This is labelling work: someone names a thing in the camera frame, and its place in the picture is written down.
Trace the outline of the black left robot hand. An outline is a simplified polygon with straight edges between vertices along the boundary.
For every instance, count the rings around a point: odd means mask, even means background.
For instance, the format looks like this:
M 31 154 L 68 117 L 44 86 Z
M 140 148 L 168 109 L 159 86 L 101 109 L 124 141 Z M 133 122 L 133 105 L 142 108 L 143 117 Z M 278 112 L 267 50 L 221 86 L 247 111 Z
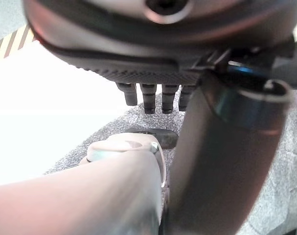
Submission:
M 126 103 L 185 112 L 163 234 L 234 235 L 271 167 L 297 79 L 297 0 L 25 0 L 34 36 L 115 82 Z

